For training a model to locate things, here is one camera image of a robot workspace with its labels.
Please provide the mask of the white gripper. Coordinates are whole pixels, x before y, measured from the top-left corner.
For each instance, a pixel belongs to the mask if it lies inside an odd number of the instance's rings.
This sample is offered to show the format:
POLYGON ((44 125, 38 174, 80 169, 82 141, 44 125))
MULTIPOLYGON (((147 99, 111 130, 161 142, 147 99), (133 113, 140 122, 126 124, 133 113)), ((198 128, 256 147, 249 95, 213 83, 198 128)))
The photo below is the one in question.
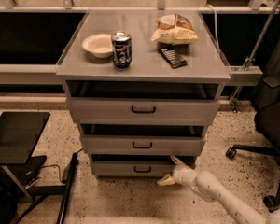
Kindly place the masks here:
POLYGON ((186 187, 195 187, 198 172, 185 165, 185 163, 176 156, 171 156, 171 160, 176 165, 173 170, 173 177, 166 175, 158 180, 157 184, 163 187, 173 185, 176 182, 186 187))

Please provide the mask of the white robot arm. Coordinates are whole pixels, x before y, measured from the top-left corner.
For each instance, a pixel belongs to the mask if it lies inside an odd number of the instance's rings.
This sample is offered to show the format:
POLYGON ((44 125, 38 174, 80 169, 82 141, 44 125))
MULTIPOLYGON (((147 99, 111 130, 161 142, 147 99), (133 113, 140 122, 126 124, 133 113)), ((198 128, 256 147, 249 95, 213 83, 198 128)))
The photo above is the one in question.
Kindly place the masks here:
POLYGON ((280 224, 280 209, 264 217, 250 205, 227 190, 208 171, 195 171, 176 156, 171 160, 175 168, 157 181, 160 186, 179 184, 188 187, 206 202, 219 202, 237 224, 280 224))

